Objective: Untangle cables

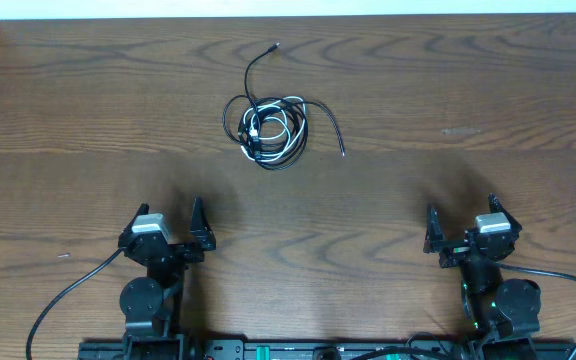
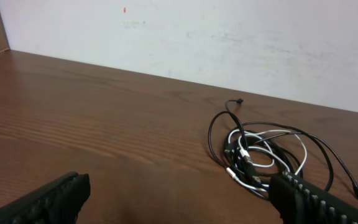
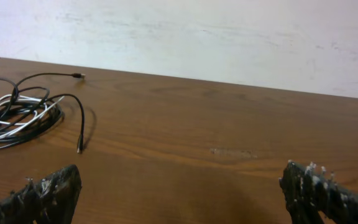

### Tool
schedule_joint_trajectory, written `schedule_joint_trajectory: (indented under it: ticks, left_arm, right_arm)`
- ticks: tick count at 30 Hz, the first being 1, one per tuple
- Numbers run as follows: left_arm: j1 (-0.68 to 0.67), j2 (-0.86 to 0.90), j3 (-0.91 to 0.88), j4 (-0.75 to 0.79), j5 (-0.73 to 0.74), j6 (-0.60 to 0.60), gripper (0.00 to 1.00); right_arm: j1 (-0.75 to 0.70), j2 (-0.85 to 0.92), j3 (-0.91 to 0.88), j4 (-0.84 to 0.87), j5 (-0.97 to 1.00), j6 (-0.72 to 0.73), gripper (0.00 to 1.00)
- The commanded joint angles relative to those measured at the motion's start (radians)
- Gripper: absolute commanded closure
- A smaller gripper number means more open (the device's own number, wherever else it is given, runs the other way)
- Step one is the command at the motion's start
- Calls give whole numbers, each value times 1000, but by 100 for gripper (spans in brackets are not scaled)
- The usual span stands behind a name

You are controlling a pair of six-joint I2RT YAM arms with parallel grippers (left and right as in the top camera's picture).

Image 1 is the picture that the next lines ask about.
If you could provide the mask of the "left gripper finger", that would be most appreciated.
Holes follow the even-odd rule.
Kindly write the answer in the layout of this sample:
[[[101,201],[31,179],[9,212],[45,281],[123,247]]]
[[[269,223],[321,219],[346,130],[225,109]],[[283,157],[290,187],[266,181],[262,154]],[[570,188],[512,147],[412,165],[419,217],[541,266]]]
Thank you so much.
[[[189,231],[204,251],[216,249],[216,238],[208,223],[201,197],[194,200]]]
[[[137,220],[137,218],[141,215],[147,215],[149,213],[149,205],[147,203],[142,203],[139,208],[137,209],[134,217],[132,218],[132,220],[128,223],[128,225],[126,226],[126,231],[128,233],[132,233],[132,226],[134,225],[135,221]]]

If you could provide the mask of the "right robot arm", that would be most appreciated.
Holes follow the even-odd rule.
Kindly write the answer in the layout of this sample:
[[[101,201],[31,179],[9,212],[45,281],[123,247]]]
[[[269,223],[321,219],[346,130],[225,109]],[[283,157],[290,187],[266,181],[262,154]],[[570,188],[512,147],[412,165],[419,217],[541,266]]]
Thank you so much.
[[[522,226],[495,195],[488,203],[489,212],[476,216],[474,226],[454,240],[444,234],[437,210],[428,206],[423,251],[438,254],[440,267],[460,270],[464,312],[476,327],[476,335],[461,346],[462,358],[501,359],[506,352],[534,359],[530,336],[540,329],[541,290],[534,281],[502,277],[501,261],[515,250]]]

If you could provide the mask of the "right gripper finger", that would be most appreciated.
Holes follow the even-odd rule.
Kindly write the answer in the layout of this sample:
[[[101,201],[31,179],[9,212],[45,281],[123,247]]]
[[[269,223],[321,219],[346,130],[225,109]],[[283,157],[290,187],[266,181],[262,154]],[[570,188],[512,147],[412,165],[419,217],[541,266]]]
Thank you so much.
[[[445,247],[446,238],[439,222],[437,210],[429,205],[427,207],[427,226],[424,240],[424,253],[437,253]]]
[[[488,204],[491,213],[500,212],[505,215],[513,232],[519,233],[522,230],[522,225],[503,207],[495,194],[488,195]]]

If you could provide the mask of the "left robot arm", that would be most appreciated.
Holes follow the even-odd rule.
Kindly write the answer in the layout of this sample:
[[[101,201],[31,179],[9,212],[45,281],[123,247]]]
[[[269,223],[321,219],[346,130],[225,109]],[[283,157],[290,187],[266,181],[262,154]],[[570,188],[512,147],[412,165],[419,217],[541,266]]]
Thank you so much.
[[[185,271],[216,249],[203,201],[193,203],[191,242],[171,244],[164,216],[143,203],[118,239],[124,256],[146,268],[146,275],[123,288],[119,305],[125,315],[124,359],[193,359],[202,355],[185,335],[173,331],[182,299]]]

